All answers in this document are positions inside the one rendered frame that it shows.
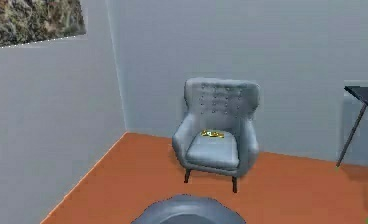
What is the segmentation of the framed mottled wall picture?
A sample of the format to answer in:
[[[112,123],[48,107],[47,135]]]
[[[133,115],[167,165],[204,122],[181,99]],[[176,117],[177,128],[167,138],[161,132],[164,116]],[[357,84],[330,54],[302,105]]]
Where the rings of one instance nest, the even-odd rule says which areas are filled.
[[[0,48],[85,33],[80,0],[0,0]]]

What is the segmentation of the black table with thin legs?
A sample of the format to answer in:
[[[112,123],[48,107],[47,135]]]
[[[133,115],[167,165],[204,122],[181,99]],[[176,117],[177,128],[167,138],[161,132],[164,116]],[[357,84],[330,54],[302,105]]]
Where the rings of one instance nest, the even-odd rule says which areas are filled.
[[[347,91],[350,95],[355,97],[358,101],[362,103],[362,107],[357,115],[357,118],[355,120],[355,123],[352,126],[352,129],[349,133],[349,136],[340,152],[340,155],[336,161],[336,168],[339,168],[342,164],[342,161],[344,160],[344,157],[347,153],[348,147],[352,142],[352,139],[359,127],[359,124],[363,118],[363,115],[365,114],[365,111],[368,109],[368,87],[363,86],[345,86],[344,90]]]

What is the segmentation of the small gold object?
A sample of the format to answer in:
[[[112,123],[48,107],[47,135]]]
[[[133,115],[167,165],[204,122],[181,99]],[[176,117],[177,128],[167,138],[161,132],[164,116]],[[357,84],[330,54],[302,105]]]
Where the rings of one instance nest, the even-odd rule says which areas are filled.
[[[211,130],[203,130],[201,136],[210,138],[224,138],[224,133]]]

